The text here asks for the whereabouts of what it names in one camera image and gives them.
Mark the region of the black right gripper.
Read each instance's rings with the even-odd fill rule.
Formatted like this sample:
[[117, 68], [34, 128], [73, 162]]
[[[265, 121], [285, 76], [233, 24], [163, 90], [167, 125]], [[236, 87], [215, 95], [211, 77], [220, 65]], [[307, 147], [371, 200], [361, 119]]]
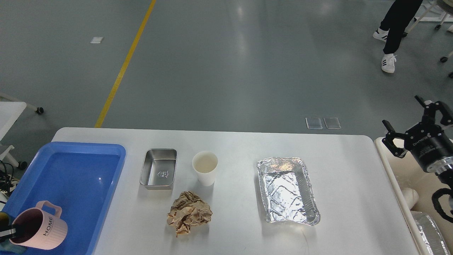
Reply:
[[[387, 120], [382, 120], [387, 134], [382, 143], [397, 158], [404, 158], [408, 151], [420, 165], [424, 172], [435, 172], [432, 164], [445, 158], [452, 157], [452, 142], [445, 135], [444, 130], [436, 123], [436, 113], [440, 112], [440, 124], [451, 127], [453, 124], [452, 109], [442, 101], [432, 102], [415, 95], [414, 98], [424, 108], [421, 122], [412, 126], [406, 133], [396, 132]], [[406, 141], [405, 147], [397, 147], [395, 139]]]

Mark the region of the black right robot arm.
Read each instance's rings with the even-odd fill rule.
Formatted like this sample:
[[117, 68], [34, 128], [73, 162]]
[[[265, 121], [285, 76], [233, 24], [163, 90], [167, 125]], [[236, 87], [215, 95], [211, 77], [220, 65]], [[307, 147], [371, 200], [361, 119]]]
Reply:
[[389, 121], [383, 120], [387, 133], [382, 143], [397, 158], [404, 158], [410, 152], [424, 172], [435, 173], [439, 181], [448, 186], [435, 191], [431, 200], [436, 212], [452, 223], [452, 216], [443, 210], [440, 203], [440, 197], [448, 195], [449, 206], [452, 207], [453, 144], [445, 134], [445, 129], [452, 127], [452, 110], [442, 101], [424, 100], [418, 95], [414, 98], [424, 109], [421, 121], [400, 133]]

